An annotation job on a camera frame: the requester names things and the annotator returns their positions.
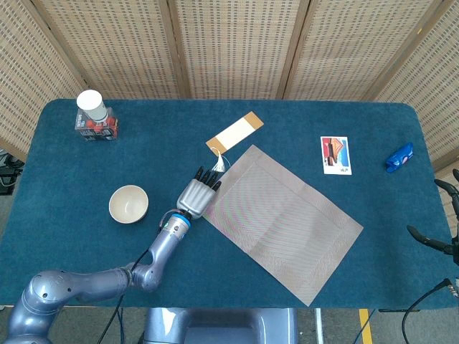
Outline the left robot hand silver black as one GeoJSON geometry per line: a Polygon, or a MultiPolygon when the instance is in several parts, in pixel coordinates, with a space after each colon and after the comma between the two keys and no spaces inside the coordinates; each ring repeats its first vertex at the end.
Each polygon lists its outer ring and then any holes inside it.
{"type": "Polygon", "coordinates": [[[181,192],[176,208],[188,220],[198,219],[203,215],[222,184],[218,177],[218,171],[204,171],[201,166],[181,192]]]}

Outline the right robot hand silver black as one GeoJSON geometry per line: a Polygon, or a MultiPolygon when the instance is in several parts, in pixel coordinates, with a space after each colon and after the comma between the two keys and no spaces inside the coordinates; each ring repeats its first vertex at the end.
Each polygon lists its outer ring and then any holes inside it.
{"type": "MultiPolygon", "coordinates": [[[[458,219],[458,190],[451,183],[435,179],[435,184],[442,188],[452,199],[453,209],[455,211],[456,219],[458,219]]],[[[408,232],[412,237],[421,244],[427,247],[436,249],[446,255],[453,257],[454,263],[458,264],[458,235],[451,239],[451,244],[440,242],[436,239],[430,239],[427,236],[419,233],[413,226],[407,226],[408,232]]]]}

